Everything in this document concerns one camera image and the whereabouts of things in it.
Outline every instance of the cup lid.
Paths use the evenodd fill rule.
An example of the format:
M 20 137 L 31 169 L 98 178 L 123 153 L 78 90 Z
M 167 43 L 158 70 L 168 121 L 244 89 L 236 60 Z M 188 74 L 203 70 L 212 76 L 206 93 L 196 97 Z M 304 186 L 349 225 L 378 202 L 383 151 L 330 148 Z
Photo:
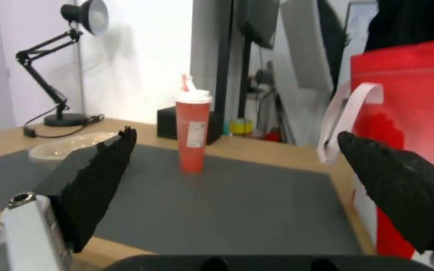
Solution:
M 212 96 L 207 90 L 179 91 L 176 101 L 186 104 L 207 104 L 212 102 Z

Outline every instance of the paper cup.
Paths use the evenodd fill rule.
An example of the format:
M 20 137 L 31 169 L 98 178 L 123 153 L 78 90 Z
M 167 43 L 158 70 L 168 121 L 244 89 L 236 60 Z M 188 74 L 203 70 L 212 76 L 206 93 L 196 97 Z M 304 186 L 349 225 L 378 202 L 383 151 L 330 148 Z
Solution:
M 211 102 L 212 96 L 205 90 L 180 91 L 177 95 L 177 140 L 183 172 L 200 173 L 203 170 Z

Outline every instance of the white handle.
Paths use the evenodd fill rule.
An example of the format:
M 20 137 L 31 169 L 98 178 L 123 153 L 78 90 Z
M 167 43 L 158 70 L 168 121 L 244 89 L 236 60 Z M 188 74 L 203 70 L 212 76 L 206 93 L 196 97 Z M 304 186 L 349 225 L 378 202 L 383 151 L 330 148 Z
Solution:
M 336 159 L 339 152 L 338 134 L 343 131 L 351 131 L 364 103 L 382 104 L 384 101 L 382 85 L 363 83 L 350 95 L 348 103 L 339 117 L 341 105 L 349 91 L 349 82 L 343 84 L 336 91 L 322 119 L 321 136 L 317 145 L 317 154 L 321 163 L 332 163 Z

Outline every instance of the desk lamp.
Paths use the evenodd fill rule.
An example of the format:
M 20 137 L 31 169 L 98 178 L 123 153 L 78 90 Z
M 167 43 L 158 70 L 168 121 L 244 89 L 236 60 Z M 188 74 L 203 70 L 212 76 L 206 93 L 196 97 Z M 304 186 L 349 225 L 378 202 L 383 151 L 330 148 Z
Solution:
M 82 24 L 87 31 L 89 31 L 95 36 L 105 33 L 109 24 L 108 10 L 102 0 L 88 0 L 84 2 L 81 6 L 63 5 L 61 7 L 61 15 L 69 23 L 70 29 L 68 31 L 48 41 L 44 41 L 43 43 L 40 43 L 32 48 L 19 51 L 16 54 L 16 59 L 57 105 L 55 107 L 57 113 L 55 115 L 49 115 L 45 117 L 45 125 L 53 127 L 71 127 L 79 125 L 84 126 L 88 123 L 88 118 L 83 114 L 64 114 L 64 110 L 69 110 L 69 106 L 67 105 L 67 98 L 60 91 L 49 85 L 45 81 L 45 79 L 43 79 L 43 77 L 36 71 L 36 69 L 31 66 L 31 64 L 34 60 L 42 58 L 45 55 L 49 55 L 50 53 L 55 53 L 63 48 L 77 43 L 80 36 L 83 35 L 83 32 L 76 29 L 76 24 Z M 54 48 L 48 50 L 42 50 L 43 47 L 67 37 L 70 38 L 70 41 L 67 41 L 66 43 L 55 46 Z

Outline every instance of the red tote bag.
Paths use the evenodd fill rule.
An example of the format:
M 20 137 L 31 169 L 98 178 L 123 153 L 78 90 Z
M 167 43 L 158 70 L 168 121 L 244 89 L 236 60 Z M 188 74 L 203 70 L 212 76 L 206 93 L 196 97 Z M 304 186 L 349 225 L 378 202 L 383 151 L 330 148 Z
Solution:
M 360 137 L 414 151 L 434 164 L 434 41 L 354 56 L 351 95 L 338 119 L 336 112 L 347 91 L 346 86 L 338 90 L 324 116 L 318 145 L 322 162 L 333 161 L 339 151 L 337 134 L 352 130 Z M 365 191 L 361 196 L 367 197 Z M 369 210 L 372 208 L 369 199 L 356 200 L 356 209 L 379 254 L 407 259 L 420 257 L 379 208 Z

